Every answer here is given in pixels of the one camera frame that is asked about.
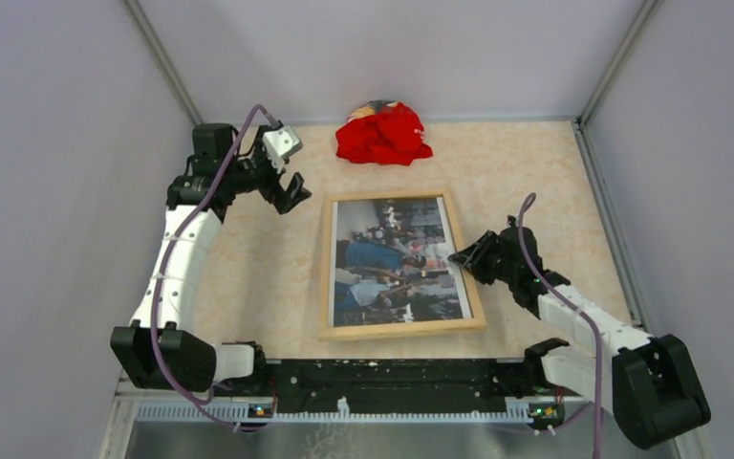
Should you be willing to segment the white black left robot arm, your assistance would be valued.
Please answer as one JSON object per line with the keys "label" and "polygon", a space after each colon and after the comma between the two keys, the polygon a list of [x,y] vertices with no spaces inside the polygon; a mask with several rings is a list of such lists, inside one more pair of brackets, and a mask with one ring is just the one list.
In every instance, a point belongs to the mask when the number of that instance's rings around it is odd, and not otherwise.
{"label": "white black left robot arm", "polygon": [[280,184],[290,157],[303,146],[290,126],[259,126],[246,154],[239,152],[242,138],[230,124],[196,126],[187,169],[167,189],[165,228],[148,286],[130,323],[110,337],[137,388],[205,392],[232,381],[251,396],[267,386],[265,354],[256,342],[211,344],[193,333],[205,263],[234,199],[255,191],[285,214],[312,195],[300,173]]}

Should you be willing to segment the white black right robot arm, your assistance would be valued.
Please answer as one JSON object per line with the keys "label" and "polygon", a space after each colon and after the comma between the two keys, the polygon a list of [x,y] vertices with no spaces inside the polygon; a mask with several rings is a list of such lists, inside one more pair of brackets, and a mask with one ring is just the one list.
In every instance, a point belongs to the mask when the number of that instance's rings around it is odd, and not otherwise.
{"label": "white black right robot arm", "polygon": [[535,394],[562,387],[611,414],[637,448],[705,426],[709,402],[685,343],[621,321],[544,268],[531,229],[513,216],[448,257],[477,282],[507,285],[514,302],[565,334],[524,352],[522,380]]}

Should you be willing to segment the red crumpled cloth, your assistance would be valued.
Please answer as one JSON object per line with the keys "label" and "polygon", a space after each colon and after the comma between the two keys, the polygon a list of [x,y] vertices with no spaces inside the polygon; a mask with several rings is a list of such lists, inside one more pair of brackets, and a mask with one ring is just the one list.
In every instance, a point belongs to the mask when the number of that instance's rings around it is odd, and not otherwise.
{"label": "red crumpled cloth", "polygon": [[354,110],[335,132],[336,156],[352,164],[409,166],[433,156],[425,127],[401,101],[371,100]]}

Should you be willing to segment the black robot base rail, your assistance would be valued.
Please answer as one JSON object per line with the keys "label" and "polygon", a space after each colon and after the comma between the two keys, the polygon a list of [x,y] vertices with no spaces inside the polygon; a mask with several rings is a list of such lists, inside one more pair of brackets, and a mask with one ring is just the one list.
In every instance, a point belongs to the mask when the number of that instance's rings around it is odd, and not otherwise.
{"label": "black robot base rail", "polygon": [[252,375],[217,384],[222,398],[264,398],[279,414],[501,413],[513,402],[571,395],[538,382],[521,359],[269,360]]}

